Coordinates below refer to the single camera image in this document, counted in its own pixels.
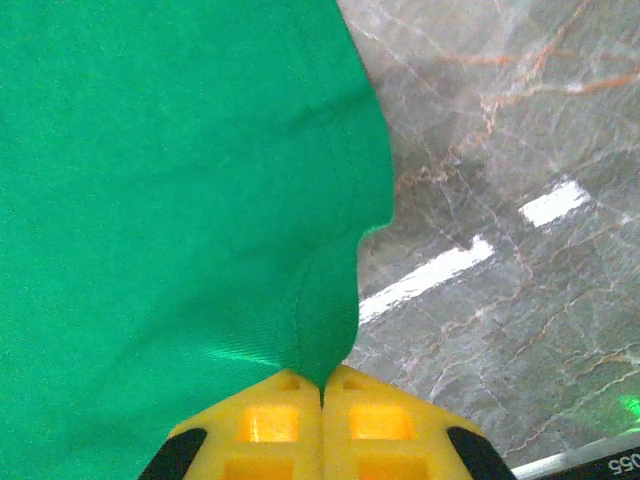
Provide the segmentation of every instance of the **white strip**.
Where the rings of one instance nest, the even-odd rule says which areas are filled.
[[[476,235],[470,250],[454,248],[438,255],[393,285],[360,302],[360,325],[446,282],[494,253],[493,247]]]
[[[548,195],[527,203],[518,211],[536,227],[565,216],[574,208],[589,201],[589,194],[574,181],[563,182]]]

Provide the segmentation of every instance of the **green fabric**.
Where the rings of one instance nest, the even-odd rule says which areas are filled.
[[[388,136],[332,0],[0,5],[0,478],[136,478],[357,329]]]

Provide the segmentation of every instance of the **black rubber tip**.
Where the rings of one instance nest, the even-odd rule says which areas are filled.
[[[183,480],[206,437],[207,431],[203,428],[192,428],[170,438],[138,480]]]
[[[447,433],[473,480],[516,480],[486,438],[461,427],[452,427]]]

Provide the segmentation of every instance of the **gray marble surface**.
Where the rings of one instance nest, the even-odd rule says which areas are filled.
[[[397,176],[394,222],[360,251],[363,302],[474,238],[492,248],[367,319],[348,363],[474,420],[512,467],[640,428],[640,2],[339,4]],[[579,206],[527,220],[567,183]]]

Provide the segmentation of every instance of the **marble veining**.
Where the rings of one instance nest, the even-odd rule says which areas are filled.
[[[476,421],[512,467],[640,428],[640,3],[339,5],[396,169],[363,301],[479,236],[493,250],[364,323],[348,362]],[[523,215],[567,182],[584,201]]]

